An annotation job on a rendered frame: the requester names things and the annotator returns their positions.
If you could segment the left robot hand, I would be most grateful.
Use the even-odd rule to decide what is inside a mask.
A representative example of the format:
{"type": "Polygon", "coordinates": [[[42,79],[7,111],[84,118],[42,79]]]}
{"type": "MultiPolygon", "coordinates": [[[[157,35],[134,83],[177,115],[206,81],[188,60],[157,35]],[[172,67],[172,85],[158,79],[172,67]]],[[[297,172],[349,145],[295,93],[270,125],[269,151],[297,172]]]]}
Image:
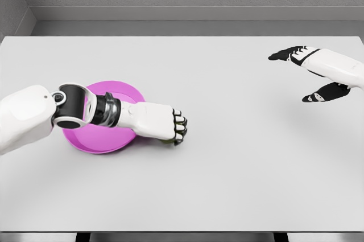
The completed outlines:
{"type": "Polygon", "coordinates": [[[187,133],[187,118],[170,105],[138,102],[130,109],[133,131],[157,140],[177,139],[181,144],[187,133]]]}

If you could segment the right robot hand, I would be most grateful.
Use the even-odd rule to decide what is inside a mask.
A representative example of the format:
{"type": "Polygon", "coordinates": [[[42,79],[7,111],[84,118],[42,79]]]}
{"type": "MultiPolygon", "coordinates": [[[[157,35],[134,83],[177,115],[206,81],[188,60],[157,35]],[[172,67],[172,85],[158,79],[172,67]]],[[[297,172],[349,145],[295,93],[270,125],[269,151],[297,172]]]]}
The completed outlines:
{"type": "Polygon", "coordinates": [[[357,87],[355,66],[358,60],[326,48],[294,46],[268,57],[270,61],[288,61],[332,82],[302,98],[302,102],[327,102],[342,98],[357,87]]]}

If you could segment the pink round plate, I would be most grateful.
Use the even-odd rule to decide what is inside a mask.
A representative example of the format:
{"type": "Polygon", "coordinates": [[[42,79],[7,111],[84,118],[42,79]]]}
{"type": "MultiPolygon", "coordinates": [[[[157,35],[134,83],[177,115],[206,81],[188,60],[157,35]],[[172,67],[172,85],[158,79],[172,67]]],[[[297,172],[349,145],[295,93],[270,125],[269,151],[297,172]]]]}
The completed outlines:
{"type": "MultiPolygon", "coordinates": [[[[136,88],[121,81],[100,81],[87,88],[96,95],[109,92],[113,97],[132,104],[145,101],[136,88]]],[[[119,150],[137,136],[128,128],[106,128],[92,124],[78,129],[63,129],[63,134],[73,147],[91,154],[105,154],[119,150]]]]}

